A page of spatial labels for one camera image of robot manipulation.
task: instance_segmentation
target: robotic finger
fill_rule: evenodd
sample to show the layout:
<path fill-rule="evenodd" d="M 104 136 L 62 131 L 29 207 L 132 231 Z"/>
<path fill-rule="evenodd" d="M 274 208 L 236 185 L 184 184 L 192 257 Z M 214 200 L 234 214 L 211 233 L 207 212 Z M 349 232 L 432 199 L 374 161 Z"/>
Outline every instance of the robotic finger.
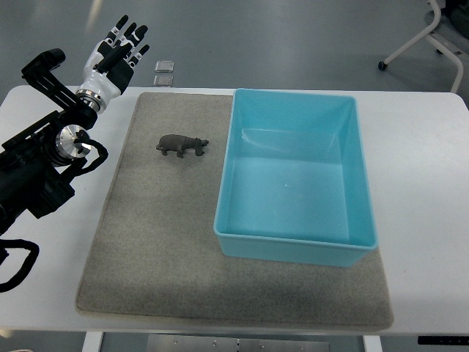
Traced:
<path fill-rule="evenodd" d="M 116 26 L 113 27 L 111 31 L 109 31 L 104 41 L 108 43 L 110 46 L 114 46 L 114 42 L 116 41 L 117 35 L 119 34 L 122 27 L 127 23 L 128 19 L 129 19 L 129 16 L 127 15 L 122 16 L 119 22 L 117 22 Z"/>

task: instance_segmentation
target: metal plate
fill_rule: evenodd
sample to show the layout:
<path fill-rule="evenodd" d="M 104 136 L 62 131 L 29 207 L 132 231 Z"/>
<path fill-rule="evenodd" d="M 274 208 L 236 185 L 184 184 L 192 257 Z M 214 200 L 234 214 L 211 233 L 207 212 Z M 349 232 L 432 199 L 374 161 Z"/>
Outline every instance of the metal plate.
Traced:
<path fill-rule="evenodd" d="M 173 61 L 158 61 L 156 62 L 155 72 L 173 72 Z"/>
<path fill-rule="evenodd" d="M 329 352 L 329 343 L 180 335 L 148 336 L 147 352 Z"/>
<path fill-rule="evenodd" d="M 147 352 L 237 352 L 237 341 L 228 337 L 151 334 Z"/>
<path fill-rule="evenodd" d="M 155 87 L 172 87 L 173 85 L 173 76 L 169 75 L 156 75 L 155 81 L 153 82 Z"/>
<path fill-rule="evenodd" d="M 240 339 L 238 352 L 329 352 L 327 342 Z"/>

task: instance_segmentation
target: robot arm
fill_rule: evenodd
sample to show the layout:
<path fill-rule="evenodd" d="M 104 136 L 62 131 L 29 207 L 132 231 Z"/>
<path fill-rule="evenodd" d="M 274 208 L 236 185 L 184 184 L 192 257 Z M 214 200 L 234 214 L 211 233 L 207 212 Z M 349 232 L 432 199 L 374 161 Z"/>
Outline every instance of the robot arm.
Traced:
<path fill-rule="evenodd" d="M 65 60 L 60 49 L 41 53 L 22 69 L 23 78 L 63 111 L 51 112 L 2 144 L 0 235 L 26 209 L 36 218 L 57 210 L 75 194 L 70 185 L 73 178 L 91 172 L 107 158 L 107 150 L 92 140 L 86 130 L 94 126 L 97 114 L 106 110 L 111 99 L 125 91 L 133 69 L 149 49 L 145 45 L 133 54 L 144 38 L 146 26 L 136 29 L 133 23 L 117 39 L 127 20 L 128 16 L 122 17 L 96 45 L 84 68 L 84 82 L 75 94 L 51 73 Z M 85 167 L 86 156 L 93 147 L 99 156 Z M 59 173 L 58 166 L 67 168 Z M 39 247 L 34 243 L 0 240 L 0 265 L 8 256 L 7 248 L 24 248 L 31 254 L 10 281 L 0 284 L 0 292 L 18 286 L 39 253 Z"/>

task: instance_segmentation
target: chair wheel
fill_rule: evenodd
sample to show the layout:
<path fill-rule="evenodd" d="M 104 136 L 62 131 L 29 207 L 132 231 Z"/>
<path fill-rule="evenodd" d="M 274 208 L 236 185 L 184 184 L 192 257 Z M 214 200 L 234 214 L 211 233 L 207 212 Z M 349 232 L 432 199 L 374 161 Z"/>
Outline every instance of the chair wheel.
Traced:
<path fill-rule="evenodd" d="M 387 66 L 388 66 L 388 64 L 385 64 L 384 61 L 380 61 L 380 63 L 378 64 L 378 68 L 381 71 L 384 71 L 387 68 Z"/>

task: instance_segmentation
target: chair leg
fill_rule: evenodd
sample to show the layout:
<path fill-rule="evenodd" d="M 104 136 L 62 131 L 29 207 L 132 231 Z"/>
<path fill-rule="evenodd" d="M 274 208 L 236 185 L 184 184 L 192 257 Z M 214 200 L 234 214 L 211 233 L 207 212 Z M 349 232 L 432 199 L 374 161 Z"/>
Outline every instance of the chair leg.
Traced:
<path fill-rule="evenodd" d="M 385 70 L 391 61 L 393 61 L 395 58 L 397 58 L 400 54 L 402 54 L 412 45 L 417 43 L 419 40 L 423 39 L 427 34 L 433 31 L 433 29 L 437 28 L 441 19 L 441 10 L 437 4 L 437 0 L 429 0 L 429 1 L 430 1 L 430 5 L 432 5 L 433 13 L 435 14 L 435 17 L 433 18 L 433 22 L 428 27 L 426 27 L 422 32 L 418 33 L 414 38 L 412 38 L 403 46 L 401 46 L 399 49 L 397 49 L 395 52 L 393 52 L 384 61 L 381 61 L 380 64 L 378 65 L 378 68 L 380 70 Z"/>
<path fill-rule="evenodd" d="M 464 65 L 462 64 L 459 57 L 456 56 L 451 50 L 445 47 L 442 43 L 432 37 L 430 34 L 425 37 L 426 40 L 429 41 L 437 50 L 441 51 L 443 55 L 445 55 L 448 59 L 450 59 L 457 67 L 457 75 L 456 79 L 454 80 L 453 87 L 451 88 L 451 93 L 456 93 L 459 89 L 459 85 L 461 84 L 462 75 L 464 74 Z"/>

